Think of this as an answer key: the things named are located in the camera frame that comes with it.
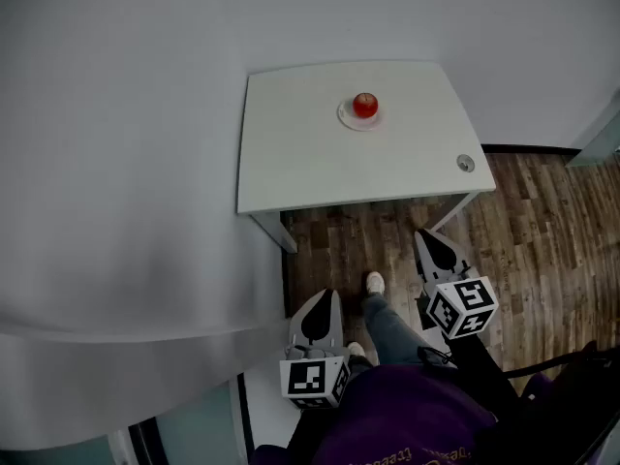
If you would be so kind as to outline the dark door frame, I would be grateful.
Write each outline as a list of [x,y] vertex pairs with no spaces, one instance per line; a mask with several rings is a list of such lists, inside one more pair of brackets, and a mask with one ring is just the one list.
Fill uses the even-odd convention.
[[155,418],[130,425],[128,430],[138,465],[170,465]]

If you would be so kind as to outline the white table leg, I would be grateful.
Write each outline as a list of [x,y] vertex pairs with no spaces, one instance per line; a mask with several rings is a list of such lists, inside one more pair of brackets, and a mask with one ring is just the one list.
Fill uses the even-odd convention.
[[297,244],[282,224],[279,212],[254,212],[250,216],[286,253],[297,253]]
[[473,201],[478,194],[478,192],[471,192],[449,196],[448,199],[429,216],[425,227],[433,232],[436,232],[465,206]]

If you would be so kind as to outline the white panel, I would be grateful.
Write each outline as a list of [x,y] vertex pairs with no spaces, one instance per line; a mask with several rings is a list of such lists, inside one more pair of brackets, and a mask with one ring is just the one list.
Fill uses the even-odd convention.
[[255,367],[236,376],[236,415],[246,461],[262,445],[285,448],[300,412],[281,395],[277,368]]

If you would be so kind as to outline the person's right forearm black sleeve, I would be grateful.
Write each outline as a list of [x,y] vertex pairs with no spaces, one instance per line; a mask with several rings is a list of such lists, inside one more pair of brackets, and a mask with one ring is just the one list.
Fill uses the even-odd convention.
[[498,420],[513,416],[519,396],[476,334],[447,341],[466,391]]

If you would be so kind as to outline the black bag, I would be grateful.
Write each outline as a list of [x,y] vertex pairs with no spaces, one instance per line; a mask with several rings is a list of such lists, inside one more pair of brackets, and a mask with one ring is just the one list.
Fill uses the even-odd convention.
[[584,465],[620,420],[620,346],[573,358],[541,395],[488,434],[491,465]]

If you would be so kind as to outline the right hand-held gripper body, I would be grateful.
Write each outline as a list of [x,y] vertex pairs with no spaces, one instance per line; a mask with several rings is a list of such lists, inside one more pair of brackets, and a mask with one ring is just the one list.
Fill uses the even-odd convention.
[[465,265],[460,271],[433,268],[422,280],[418,299],[422,328],[437,327],[446,339],[483,332],[499,307],[489,278],[474,266]]

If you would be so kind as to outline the person's leg in jeans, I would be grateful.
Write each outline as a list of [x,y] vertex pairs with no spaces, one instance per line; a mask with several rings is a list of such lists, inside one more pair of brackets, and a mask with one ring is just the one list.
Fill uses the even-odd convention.
[[369,295],[361,307],[381,364],[423,365],[419,348],[427,348],[428,344],[406,325],[381,294]]

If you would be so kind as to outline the white plate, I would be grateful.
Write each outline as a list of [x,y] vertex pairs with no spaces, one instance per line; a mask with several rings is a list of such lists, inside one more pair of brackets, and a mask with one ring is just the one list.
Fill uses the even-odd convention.
[[336,113],[339,121],[345,127],[356,132],[371,132],[376,130],[381,125],[384,117],[380,108],[371,117],[359,117],[354,111],[352,98],[342,101]]

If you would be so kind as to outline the glass panel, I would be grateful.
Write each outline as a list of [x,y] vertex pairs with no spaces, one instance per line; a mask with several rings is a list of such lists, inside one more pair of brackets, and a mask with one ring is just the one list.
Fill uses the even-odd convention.
[[620,110],[567,164],[567,168],[601,165],[620,149]]

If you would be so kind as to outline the person's purple sweater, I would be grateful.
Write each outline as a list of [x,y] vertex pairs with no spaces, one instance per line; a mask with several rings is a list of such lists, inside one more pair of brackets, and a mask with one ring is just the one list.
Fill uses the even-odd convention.
[[474,465],[493,415],[420,365],[356,376],[338,408],[305,410],[289,444],[262,445],[249,465]]

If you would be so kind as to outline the red apple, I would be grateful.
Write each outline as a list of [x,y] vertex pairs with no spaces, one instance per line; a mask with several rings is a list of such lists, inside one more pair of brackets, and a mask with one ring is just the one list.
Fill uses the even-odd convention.
[[375,95],[367,92],[357,94],[352,102],[353,111],[360,119],[374,117],[379,110],[379,102]]

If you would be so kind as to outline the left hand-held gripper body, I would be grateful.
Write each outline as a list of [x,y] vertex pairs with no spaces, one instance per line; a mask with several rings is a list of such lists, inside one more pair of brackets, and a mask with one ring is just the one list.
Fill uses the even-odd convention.
[[351,377],[347,348],[291,345],[280,361],[282,396],[299,410],[338,408]]

